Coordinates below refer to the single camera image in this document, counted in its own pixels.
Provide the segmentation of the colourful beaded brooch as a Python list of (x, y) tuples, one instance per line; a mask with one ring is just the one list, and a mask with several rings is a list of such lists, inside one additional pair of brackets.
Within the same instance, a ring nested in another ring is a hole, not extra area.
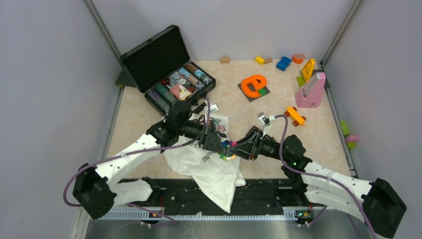
[(219, 154), (220, 159), (223, 161), (230, 161), (236, 158), (236, 156), (231, 153), (229, 150), (237, 145), (237, 142), (232, 140), (225, 140), (221, 142), (222, 146), (224, 147), (224, 152)]

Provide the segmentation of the white printed t-shirt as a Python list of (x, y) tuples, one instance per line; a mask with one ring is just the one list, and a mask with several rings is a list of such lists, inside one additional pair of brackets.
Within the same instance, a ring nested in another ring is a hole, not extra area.
[(235, 189), (246, 185), (238, 157), (222, 159), (218, 153), (199, 148), (198, 142), (166, 150), (163, 155), (174, 172), (191, 176), (208, 199), (231, 212)]

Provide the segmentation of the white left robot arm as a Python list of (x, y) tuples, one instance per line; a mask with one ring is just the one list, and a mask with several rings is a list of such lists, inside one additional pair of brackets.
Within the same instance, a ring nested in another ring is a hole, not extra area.
[(159, 201), (158, 190), (140, 179), (129, 183), (121, 180), (147, 159), (166, 150), (197, 141), (200, 148), (225, 154), (210, 118), (203, 123), (191, 120), (191, 104), (174, 103), (164, 118), (152, 125), (135, 143), (118, 155), (96, 164), (85, 164), (73, 176), (73, 197), (92, 219), (99, 219), (113, 207), (143, 201), (153, 206)]

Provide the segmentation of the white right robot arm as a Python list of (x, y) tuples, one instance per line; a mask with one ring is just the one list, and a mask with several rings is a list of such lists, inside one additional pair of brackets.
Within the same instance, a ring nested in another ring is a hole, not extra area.
[(282, 171), (292, 181), (292, 199), (298, 205), (307, 202), (325, 205), (369, 223), (373, 231), (392, 239), (407, 210), (392, 185), (381, 178), (367, 181), (330, 170), (305, 156), (306, 149), (296, 135), (281, 142), (263, 136), (253, 127), (246, 137), (222, 145), (229, 154), (245, 159), (264, 155), (282, 160)]

